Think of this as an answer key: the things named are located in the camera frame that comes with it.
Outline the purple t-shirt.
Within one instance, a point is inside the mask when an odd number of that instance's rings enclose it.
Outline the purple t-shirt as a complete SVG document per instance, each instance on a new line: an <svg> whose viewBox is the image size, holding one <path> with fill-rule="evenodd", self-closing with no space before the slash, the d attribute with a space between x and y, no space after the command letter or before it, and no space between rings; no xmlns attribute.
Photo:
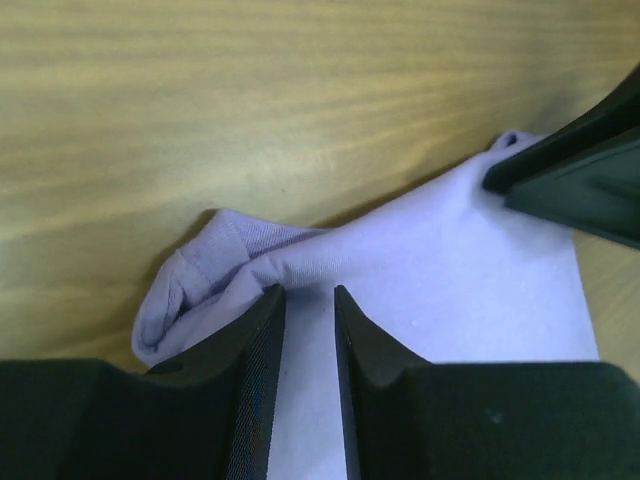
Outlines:
<svg viewBox="0 0 640 480"><path fill-rule="evenodd" d="M511 131L440 177L334 229L222 209L160 268L132 331L155 365L286 289L272 479L346 475L333 291L436 363L583 361L598 348L571 232L483 190L494 164L535 135Z"/></svg>

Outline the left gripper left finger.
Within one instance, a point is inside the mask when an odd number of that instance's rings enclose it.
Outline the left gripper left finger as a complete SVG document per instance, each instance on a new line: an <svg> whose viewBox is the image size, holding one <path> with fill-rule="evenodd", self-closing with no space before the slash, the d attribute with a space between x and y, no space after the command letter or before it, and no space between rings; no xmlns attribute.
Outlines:
<svg viewBox="0 0 640 480"><path fill-rule="evenodd" d="M101 360L1 365L5 479L263 479L286 295L143 374Z"/></svg>

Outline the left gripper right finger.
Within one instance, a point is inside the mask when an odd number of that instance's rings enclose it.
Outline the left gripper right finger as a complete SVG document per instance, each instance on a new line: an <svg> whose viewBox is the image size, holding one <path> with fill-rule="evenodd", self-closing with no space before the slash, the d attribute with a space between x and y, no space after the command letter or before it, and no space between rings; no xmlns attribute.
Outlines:
<svg viewBox="0 0 640 480"><path fill-rule="evenodd" d="M434 364L334 291L351 479L635 479L639 387L605 362Z"/></svg>

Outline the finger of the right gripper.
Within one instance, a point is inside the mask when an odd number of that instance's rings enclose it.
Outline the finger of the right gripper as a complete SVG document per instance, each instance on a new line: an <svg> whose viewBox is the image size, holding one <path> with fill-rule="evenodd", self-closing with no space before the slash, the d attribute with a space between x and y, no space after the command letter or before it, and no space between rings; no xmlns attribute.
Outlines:
<svg viewBox="0 0 640 480"><path fill-rule="evenodd" d="M482 186L507 193L517 183L539 174L639 125L639 69L602 101L560 130L491 167Z"/></svg>
<svg viewBox="0 0 640 480"><path fill-rule="evenodd" d="M637 249L639 130L515 185L505 206Z"/></svg>

